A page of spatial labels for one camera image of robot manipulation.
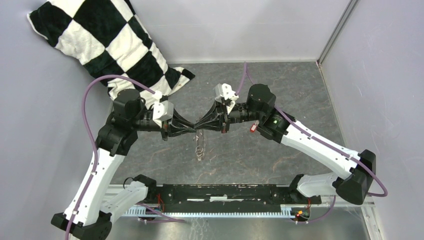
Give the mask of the black white checkered pillow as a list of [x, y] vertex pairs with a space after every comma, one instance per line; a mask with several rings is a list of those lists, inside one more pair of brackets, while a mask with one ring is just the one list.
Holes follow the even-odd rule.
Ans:
[[153, 92], [180, 90], [195, 75], [171, 67], [128, 0], [48, 0], [27, 15], [32, 29], [53, 48], [77, 59], [111, 99], [135, 89], [147, 106]]

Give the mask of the aluminium frame rail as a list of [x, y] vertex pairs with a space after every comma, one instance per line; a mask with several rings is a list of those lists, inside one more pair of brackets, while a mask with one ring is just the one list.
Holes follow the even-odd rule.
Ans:
[[294, 218], [229, 217], [120, 217], [111, 229], [110, 240], [383, 240], [375, 205], [352, 205], [340, 198], [325, 196], [311, 207], [311, 216]]

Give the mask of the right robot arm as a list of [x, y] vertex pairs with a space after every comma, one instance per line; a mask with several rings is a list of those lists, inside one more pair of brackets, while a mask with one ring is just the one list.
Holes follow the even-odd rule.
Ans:
[[236, 103], [238, 96], [228, 84], [218, 84], [211, 109], [198, 120], [196, 130], [226, 133], [231, 124], [252, 122], [251, 132], [317, 160], [331, 170], [319, 175], [299, 174], [291, 183], [289, 199], [302, 204], [319, 195], [337, 195], [343, 200], [362, 205], [376, 176], [376, 155], [338, 145], [308, 129], [293, 116], [278, 111], [276, 96], [265, 84], [249, 88], [246, 102]]

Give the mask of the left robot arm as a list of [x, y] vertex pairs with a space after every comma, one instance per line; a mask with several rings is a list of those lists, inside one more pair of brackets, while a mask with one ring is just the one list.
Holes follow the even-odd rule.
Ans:
[[92, 160], [74, 199], [64, 212], [53, 215], [51, 224], [65, 231], [66, 237], [106, 239], [113, 224], [127, 210], [140, 201], [151, 204], [157, 198], [156, 182], [142, 177], [110, 200], [104, 199], [112, 177], [138, 139], [138, 132], [159, 132], [167, 140], [194, 131], [194, 124], [179, 115], [166, 98], [146, 107], [137, 90], [123, 90], [93, 140]]

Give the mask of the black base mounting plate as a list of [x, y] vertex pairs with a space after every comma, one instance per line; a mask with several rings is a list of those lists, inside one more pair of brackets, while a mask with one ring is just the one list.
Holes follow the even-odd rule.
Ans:
[[142, 204], [173, 213], [277, 213], [282, 205], [321, 204], [278, 184], [163, 184], [150, 189]]

